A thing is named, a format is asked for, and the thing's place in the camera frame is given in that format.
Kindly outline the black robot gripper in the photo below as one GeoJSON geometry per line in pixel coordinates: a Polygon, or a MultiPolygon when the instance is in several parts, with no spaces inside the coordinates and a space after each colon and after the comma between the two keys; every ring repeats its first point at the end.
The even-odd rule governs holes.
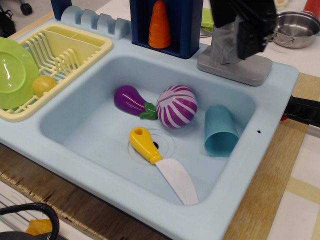
{"type": "Polygon", "coordinates": [[[237,57],[245,60],[264,51],[276,25],[276,7],[272,0],[211,0],[216,28],[236,20],[237,57]]]}

